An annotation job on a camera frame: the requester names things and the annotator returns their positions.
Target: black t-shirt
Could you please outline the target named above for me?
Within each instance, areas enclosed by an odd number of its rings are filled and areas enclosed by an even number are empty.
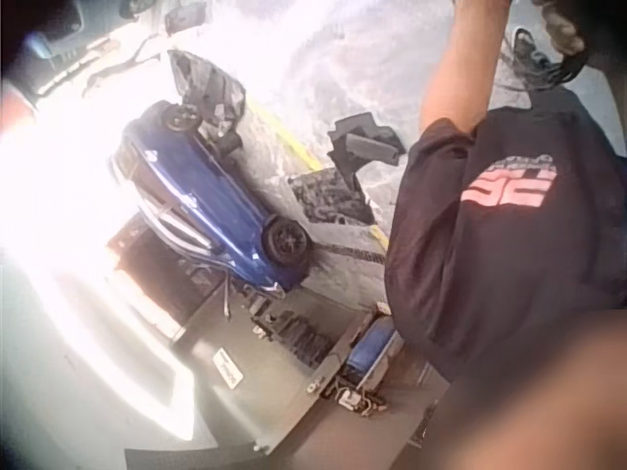
[[[472,135],[437,121],[410,150],[386,290],[401,335],[448,380],[529,326],[624,304],[617,157],[574,95],[543,100]]]

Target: garage floor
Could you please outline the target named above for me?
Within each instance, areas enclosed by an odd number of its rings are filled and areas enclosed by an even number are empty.
[[[529,1],[514,0],[509,29],[525,25],[543,50],[551,51],[540,17]],[[169,8],[164,5],[162,11]],[[322,167],[331,145],[326,133],[335,120],[373,112],[391,125],[407,146],[417,138],[418,106],[445,47],[452,23],[450,0],[229,0],[214,1],[208,23],[177,39],[178,46],[210,59],[247,88],[249,108],[239,126],[245,149],[238,167],[272,208],[300,220],[318,243],[378,254],[385,237],[369,227],[309,224],[287,179]],[[497,83],[519,84],[501,64]],[[618,153],[625,155],[616,108],[603,76],[585,69],[569,85],[601,124]],[[491,106],[526,108],[526,93],[495,87]],[[405,166],[372,163],[358,178],[383,234],[391,228]],[[353,308],[385,300],[380,264],[316,254],[306,286]],[[420,361],[406,357],[408,364]],[[392,381],[393,404],[382,416],[363,420],[320,402],[276,452],[290,466],[388,468],[415,429],[422,410],[446,384],[434,376],[426,390],[415,382]],[[404,451],[412,461],[410,449]]]
[[[154,29],[161,23],[160,18],[179,3],[191,2],[164,0],[160,13],[152,19],[152,24],[148,24],[149,20],[146,25]],[[326,133],[340,118],[373,112],[379,124],[396,129],[406,146],[418,138],[418,107],[446,44],[453,19],[451,0],[210,0],[207,3],[207,23],[178,34],[172,43],[206,57],[247,88],[249,107],[239,125],[245,148],[237,157],[237,165],[251,189],[277,212],[306,225],[319,244],[384,254],[385,234],[390,232],[405,157],[398,167],[372,163],[358,173],[380,232],[366,226],[307,223],[287,180],[332,167],[326,156],[331,150]],[[509,27],[517,24],[531,29],[540,48],[551,51],[539,14],[530,1],[513,0]],[[115,233],[115,224],[112,221],[105,224],[103,219],[107,209],[120,201],[120,196],[111,182],[105,181],[109,179],[105,166],[96,167],[93,159],[97,154],[103,163],[115,149],[123,126],[150,104],[159,99],[174,99],[168,64],[150,67],[154,67],[147,69],[152,74],[150,83],[145,74],[140,77],[130,73],[124,77],[123,90],[115,92],[113,88],[120,82],[113,83],[110,91],[115,93],[108,96],[103,93],[102,98],[84,102],[76,98],[75,109],[64,102],[48,117],[44,110],[42,120],[47,119],[44,123],[61,125],[73,118],[84,121],[85,125],[79,135],[75,128],[64,130],[63,151],[56,153],[58,157],[54,161],[43,157],[49,153],[46,146],[50,135],[58,137],[58,131],[42,137],[37,143],[38,152],[13,162],[15,170],[11,174],[28,175],[24,182],[18,181],[22,192],[37,194],[36,190],[45,190],[51,195],[50,201],[20,201],[16,208],[15,225],[24,224],[26,214],[34,213],[29,210],[30,205],[50,206],[47,216],[51,219],[46,226],[55,227],[54,237],[47,234],[43,242],[41,230],[25,230],[25,246],[42,251],[45,248],[55,254],[72,253],[76,262],[86,263],[84,260],[89,256],[76,253],[83,248],[86,254],[90,253],[95,244],[104,245],[103,240],[106,243]],[[506,67],[500,66],[497,83],[515,85],[516,81]],[[600,123],[616,151],[625,155],[620,121],[603,76],[586,69],[569,86]],[[72,93],[76,95],[71,90],[60,90],[64,99]],[[96,105],[102,110],[98,113],[99,120],[93,128],[88,128],[83,113]],[[525,93],[496,86],[492,106],[524,108],[529,106],[529,100]],[[35,165],[36,156],[44,161]],[[35,171],[38,179],[33,177]],[[47,175],[53,171],[58,178],[51,181]],[[63,223],[59,223],[60,219],[52,217],[57,208],[65,207],[73,211],[68,211]],[[121,214],[120,219],[127,219],[130,213],[131,209]],[[41,226],[42,220],[34,215],[28,217],[32,227]],[[63,256],[54,262],[68,261]],[[326,251],[316,253],[313,272],[305,286],[354,309],[371,308],[374,302],[385,300],[380,263]],[[406,371],[420,362],[418,354],[406,352],[403,362]],[[276,458],[289,460],[290,466],[298,470],[388,468],[417,426],[424,407],[446,387],[436,375],[426,389],[418,388],[416,382],[415,377],[403,374],[389,380],[384,394],[390,409],[369,420],[332,403],[319,402],[276,451]]]

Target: concrete floor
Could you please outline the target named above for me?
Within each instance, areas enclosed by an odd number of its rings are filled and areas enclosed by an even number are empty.
[[[368,227],[309,224],[287,185],[287,178],[332,166],[326,133],[333,122],[373,112],[379,124],[394,127],[407,146],[418,138],[418,107],[453,19],[449,0],[229,0],[211,3],[208,23],[183,33],[179,47],[206,57],[236,76],[247,88],[249,110],[239,126],[245,149],[239,167],[249,186],[269,206],[300,220],[318,243],[383,253]],[[529,1],[512,7],[511,30],[532,30],[541,49],[550,51],[538,11]],[[516,85],[500,64],[497,83]],[[579,94],[624,155],[622,129],[603,76],[585,69],[569,85]],[[529,106],[526,93],[495,87],[491,107]],[[290,151],[287,140],[302,144],[308,157]],[[317,164],[312,165],[311,157]],[[405,167],[372,163],[358,178],[377,223],[389,233],[396,194]],[[353,308],[385,300],[381,265],[318,253],[310,289]],[[391,409],[363,420],[320,402],[276,458],[309,468],[388,468],[415,429],[422,410],[446,385],[437,377],[427,390],[415,383],[389,384]]]

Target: hand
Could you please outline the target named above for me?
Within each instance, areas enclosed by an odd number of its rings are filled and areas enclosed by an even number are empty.
[[[558,11],[556,0],[531,1],[542,9],[545,29],[558,53],[564,56],[574,56],[586,48],[586,43],[579,35],[577,26]]]

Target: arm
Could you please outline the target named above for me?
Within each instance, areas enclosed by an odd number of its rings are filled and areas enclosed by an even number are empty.
[[[486,115],[509,0],[458,0],[447,50],[431,79],[420,113],[420,131],[448,118],[463,132]]]

